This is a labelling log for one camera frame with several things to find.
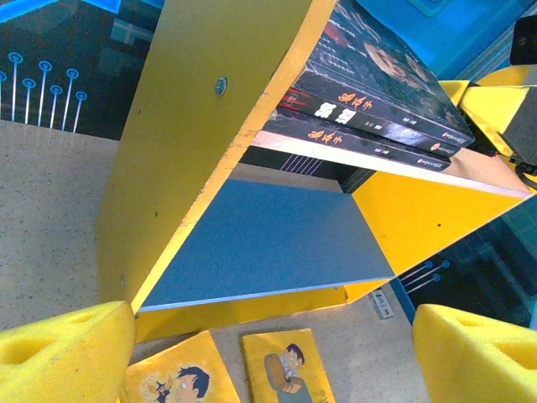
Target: metal bolt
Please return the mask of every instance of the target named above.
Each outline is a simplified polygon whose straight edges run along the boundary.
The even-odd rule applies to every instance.
[[[215,93],[221,97],[224,95],[224,92],[226,92],[227,88],[227,78],[226,77],[220,77],[215,85]]]

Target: wall mural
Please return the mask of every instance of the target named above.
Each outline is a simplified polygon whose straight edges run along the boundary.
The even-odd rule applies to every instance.
[[[0,1],[0,118],[120,139],[163,4]]]

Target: shelf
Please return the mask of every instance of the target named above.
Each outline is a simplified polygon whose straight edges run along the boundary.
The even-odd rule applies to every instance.
[[[140,311],[393,275],[352,195],[228,180]]]
[[[264,130],[258,132],[252,145],[504,196],[527,197],[530,194],[525,184],[500,157],[490,158],[469,149],[461,149],[451,157],[451,166],[443,172],[434,172]]]

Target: yellow shelf panel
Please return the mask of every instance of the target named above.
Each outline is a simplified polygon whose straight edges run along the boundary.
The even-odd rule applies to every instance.
[[[366,285],[371,283],[378,282],[363,283],[363,286],[367,289]],[[136,320],[136,341],[139,343],[176,334],[199,332],[214,327],[237,325],[343,305],[347,303],[346,288],[347,285],[247,300],[140,312]]]
[[[524,200],[384,172],[353,195],[396,275]]]
[[[96,223],[104,301],[139,309],[298,76],[335,2],[164,5]]]

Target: white line decoration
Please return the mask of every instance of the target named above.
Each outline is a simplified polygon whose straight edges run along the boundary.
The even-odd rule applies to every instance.
[[[2,83],[8,79],[8,75],[0,71],[0,119],[2,118]]]
[[[295,162],[295,160],[297,158],[299,158],[298,155],[295,155],[295,157],[293,158],[293,160],[289,163],[289,165],[287,165],[287,163],[289,162],[289,160],[293,157],[293,155],[291,155],[287,161],[285,161],[285,164],[282,166],[282,168],[280,170],[289,170],[289,167]]]
[[[78,107],[76,107],[75,126],[73,127],[73,133],[76,133],[76,126],[78,125],[78,116],[81,113],[81,105],[87,99],[87,94],[83,91],[78,91],[75,94],[75,98],[78,99]]]
[[[412,290],[408,290],[406,291],[407,294],[410,294],[411,292],[414,292],[416,290],[418,290],[419,288],[423,287],[424,285],[427,285],[429,284],[430,282],[434,281],[434,282],[438,282],[440,281],[440,275],[436,274],[436,275],[433,275],[433,278],[428,280],[428,281],[425,281],[423,283],[421,283],[420,285],[417,285],[416,287],[414,287]]]
[[[13,96],[11,102],[11,121],[15,121],[15,98],[17,94],[17,65],[23,62],[23,57],[17,52],[8,55],[9,61],[13,63]]]
[[[300,173],[303,175],[305,172],[308,171],[311,165],[314,164],[315,162],[317,162],[317,160],[315,158],[311,158],[311,160],[308,161],[308,163],[305,165],[304,169]]]
[[[65,120],[67,119],[67,110],[69,109],[70,90],[73,87],[73,80],[78,78],[78,71],[75,69],[67,69],[65,74],[69,77],[69,88],[67,89],[67,99],[65,100],[64,120],[61,124],[61,129],[65,130]]]
[[[411,284],[414,284],[416,281],[423,279],[423,278],[426,277],[427,275],[430,275],[431,273],[434,273],[435,271],[437,271],[437,270],[439,270],[439,269],[441,269],[441,268],[443,268],[443,267],[445,267],[445,268],[450,267],[450,262],[447,261],[447,260],[442,261],[442,263],[441,263],[440,266],[435,267],[433,270],[428,271],[428,272],[425,273],[424,275],[421,275],[420,277],[418,277],[418,278],[416,278],[416,279],[410,281],[409,283],[405,284],[405,285],[404,285],[404,288],[408,287],[408,286],[411,285]]]
[[[31,78],[25,78],[23,80],[23,86],[26,87],[26,113],[24,114],[24,123],[28,124],[28,111],[30,109],[30,92],[32,88],[36,86],[36,83]]]
[[[317,164],[317,166],[312,170],[312,171],[309,171],[309,172],[306,172],[305,174],[306,175],[313,175],[315,174],[315,171],[322,165],[322,163],[324,162],[324,160],[318,160],[319,161],[319,164]]]
[[[57,86],[54,84],[53,86],[50,86],[50,92],[54,94],[54,101],[52,102],[52,112],[50,113],[50,128],[54,125],[54,113],[56,110],[56,100],[58,99],[58,96],[61,95],[63,92],[63,88],[61,86]]]
[[[409,277],[412,277],[413,275],[415,275],[416,273],[418,273],[419,271],[423,270],[423,269],[430,269],[431,267],[433,267],[433,262],[431,262],[430,260],[427,260],[425,262],[425,264],[423,266],[421,266],[419,269],[413,271],[412,273],[410,273],[409,275],[406,275],[405,277],[403,277],[402,279],[400,279],[401,281],[403,280],[406,280],[408,279]]]
[[[38,63],[38,67],[43,71],[43,79],[41,80],[41,98],[39,99],[39,117],[37,119],[37,125],[41,126],[41,112],[43,111],[43,98],[44,98],[44,82],[47,76],[47,72],[52,70],[52,65],[47,60],[42,60]]]

